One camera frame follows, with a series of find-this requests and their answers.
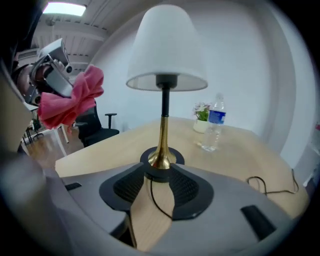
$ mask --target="water bottle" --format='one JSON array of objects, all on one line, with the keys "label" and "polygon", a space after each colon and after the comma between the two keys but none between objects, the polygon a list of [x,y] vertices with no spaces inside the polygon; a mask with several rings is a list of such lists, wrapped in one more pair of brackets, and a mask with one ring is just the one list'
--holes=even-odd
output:
[{"label": "water bottle", "polygon": [[215,103],[211,105],[208,115],[208,127],[204,133],[202,148],[212,152],[218,148],[219,137],[226,117],[224,96],[217,93]]}]

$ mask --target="blue bottle label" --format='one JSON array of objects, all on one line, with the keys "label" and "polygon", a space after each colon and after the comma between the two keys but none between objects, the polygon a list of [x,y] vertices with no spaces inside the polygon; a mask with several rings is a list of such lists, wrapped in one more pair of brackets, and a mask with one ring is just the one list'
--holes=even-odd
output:
[{"label": "blue bottle label", "polygon": [[220,112],[220,111],[215,111],[215,110],[209,111],[208,122],[210,122],[210,123],[217,124],[217,125],[223,125],[225,122],[225,118],[226,118],[225,112]]}]

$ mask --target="lamp cord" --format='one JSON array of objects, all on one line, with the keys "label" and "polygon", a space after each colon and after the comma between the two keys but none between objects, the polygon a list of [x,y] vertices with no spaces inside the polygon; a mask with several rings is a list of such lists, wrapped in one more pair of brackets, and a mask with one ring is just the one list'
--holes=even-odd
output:
[{"label": "lamp cord", "polygon": [[246,179],[246,182],[250,185],[250,180],[252,179],[258,179],[260,181],[262,181],[263,183],[263,186],[264,186],[264,195],[268,196],[268,194],[277,194],[277,193],[290,193],[290,194],[296,194],[298,191],[299,191],[299,185],[296,181],[296,178],[295,178],[295,172],[294,172],[294,169],[291,169],[291,174],[292,174],[292,180],[293,180],[293,186],[295,188],[294,191],[290,191],[290,190],[279,190],[279,191],[267,191],[267,185],[266,185],[266,182],[259,176],[252,176],[252,177],[249,177]]},{"label": "lamp cord", "polygon": [[165,216],[167,216],[168,218],[170,218],[170,220],[172,220],[172,217],[169,214],[167,214],[164,210],[162,210],[160,208],[160,206],[157,204],[155,197],[154,197],[154,191],[152,189],[152,182],[153,182],[153,180],[151,179],[150,180],[150,194],[151,194],[151,198],[152,198],[154,205],[159,209],[160,212],[162,212]]}]

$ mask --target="wooden table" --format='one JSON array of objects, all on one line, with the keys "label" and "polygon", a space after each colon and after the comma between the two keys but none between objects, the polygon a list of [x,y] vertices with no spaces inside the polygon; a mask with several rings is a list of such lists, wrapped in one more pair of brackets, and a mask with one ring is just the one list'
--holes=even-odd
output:
[{"label": "wooden table", "polygon": [[[264,179],[268,191],[294,190],[290,167],[273,151],[268,149],[251,131],[225,126],[219,149],[206,152],[199,146],[203,134],[193,131],[194,120],[170,117],[168,145],[178,150],[185,165],[244,181],[251,176]],[[55,163],[60,177],[89,174],[111,168],[137,163],[141,154],[158,144],[160,120],[133,130],[120,133],[90,147],[86,147]],[[258,182],[252,180],[258,188]],[[268,197],[292,218],[303,213],[309,199],[300,184],[296,194],[270,194]],[[151,200],[150,182],[144,180],[131,207],[131,219],[137,248],[148,251],[170,228],[171,220],[161,213]],[[158,205],[172,213],[174,197],[167,183],[154,183],[153,193]]]}]

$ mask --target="ceiling light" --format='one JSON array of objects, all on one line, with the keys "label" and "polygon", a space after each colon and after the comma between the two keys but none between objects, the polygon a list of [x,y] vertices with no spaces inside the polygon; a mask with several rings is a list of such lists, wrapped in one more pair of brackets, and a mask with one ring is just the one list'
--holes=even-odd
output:
[{"label": "ceiling light", "polygon": [[67,2],[49,2],[44,9],[44,14],[69,14],[82,16],[86,10],[84,5]]}]

